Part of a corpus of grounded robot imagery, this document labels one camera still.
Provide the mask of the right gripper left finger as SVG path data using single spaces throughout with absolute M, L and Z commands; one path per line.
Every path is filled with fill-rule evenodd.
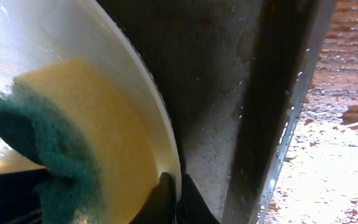
M 158 185 L 151 190 L 144 205 L 130 224 L 173 224 L 175 193 L 172 176 L 167 172 L 161 173 Z

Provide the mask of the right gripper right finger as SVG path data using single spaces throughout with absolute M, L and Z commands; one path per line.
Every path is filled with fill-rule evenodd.
M 178 224 L 219 224 L 189 174 L 181 178 L 181 200 L 176 204 Z

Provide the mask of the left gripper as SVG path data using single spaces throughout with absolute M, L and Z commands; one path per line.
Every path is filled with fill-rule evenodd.
M 49 178 L 45 169 L 0 174 L 0 223 L 42 223 L 35 188 Z

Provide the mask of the green yellow sponge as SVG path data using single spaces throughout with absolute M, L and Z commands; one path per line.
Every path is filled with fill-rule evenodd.
M 0 93 L 0 138 L 44 166 L 44 223 L 129 223 L 158 184 L 153 144 L 112 81 L 81 60 L 18 75 Z

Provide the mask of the white plate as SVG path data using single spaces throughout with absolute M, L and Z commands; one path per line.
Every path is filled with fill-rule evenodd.
M 157 170 L 181 190 L 170 118 L 152 74 L 129 39 L 96 1 L 0 1 L 0 93 L 12 79 L 68 59 L 95 66 L 121 90 L 154 144 Z

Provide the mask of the large brown serving tray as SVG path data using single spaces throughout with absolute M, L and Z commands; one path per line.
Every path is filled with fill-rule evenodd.
M 262 223 L 336 6 L 103 0 L 154 77 L 182 174 L 219 223 Z

